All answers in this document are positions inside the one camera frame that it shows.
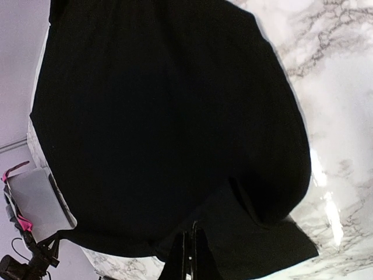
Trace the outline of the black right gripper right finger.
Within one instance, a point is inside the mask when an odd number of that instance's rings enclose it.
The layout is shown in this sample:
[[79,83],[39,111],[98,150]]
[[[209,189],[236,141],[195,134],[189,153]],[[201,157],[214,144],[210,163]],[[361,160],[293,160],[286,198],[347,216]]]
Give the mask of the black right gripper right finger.
[[194,222],[191,235],[191,278],[223,280],[210,251],[205,231]]

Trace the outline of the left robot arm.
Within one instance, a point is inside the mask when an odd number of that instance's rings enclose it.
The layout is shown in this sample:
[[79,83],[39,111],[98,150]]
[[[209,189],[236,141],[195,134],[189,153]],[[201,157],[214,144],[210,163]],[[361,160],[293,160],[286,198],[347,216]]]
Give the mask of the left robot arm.
[[55,233],[37,243],[30,232],[23,232],[22,239],[32,253],[31,259],[27,264],[21,264],[10,255],[4,256],[1,260],[1,278],[39,280],[48,276],[51,279],[49,267],[56,268],[59,265],[59,234]]

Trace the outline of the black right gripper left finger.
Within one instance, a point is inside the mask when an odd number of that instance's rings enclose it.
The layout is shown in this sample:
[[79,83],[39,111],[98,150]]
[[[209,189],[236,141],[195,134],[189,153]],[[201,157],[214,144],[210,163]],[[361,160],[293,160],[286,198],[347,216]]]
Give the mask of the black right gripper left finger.
[[187,275],[187,234],[179,233],[175,236],[173,246],[164,266],[164,279],[182,280]]

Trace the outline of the black t-shirt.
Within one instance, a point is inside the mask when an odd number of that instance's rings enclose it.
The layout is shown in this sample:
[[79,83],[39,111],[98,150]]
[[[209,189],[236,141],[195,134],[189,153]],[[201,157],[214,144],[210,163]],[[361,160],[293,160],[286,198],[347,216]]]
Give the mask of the black t-shirt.
[[167,262],[194,222],[223,279],[318,256],[291,220],[311,157],[287,76],[228,1],[51,1],[30,114],[90,250]]

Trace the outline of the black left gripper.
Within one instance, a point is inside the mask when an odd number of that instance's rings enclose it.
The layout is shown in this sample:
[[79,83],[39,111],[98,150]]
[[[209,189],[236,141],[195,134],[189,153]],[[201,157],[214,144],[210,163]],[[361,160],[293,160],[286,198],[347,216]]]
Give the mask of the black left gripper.
[[46,271],[49,266],[56,268],[59,265],[59,242],[60,236],[58,233],[36,242],[34,237],[31,237],[29,249],[32,252],[30,266],[36,271]]

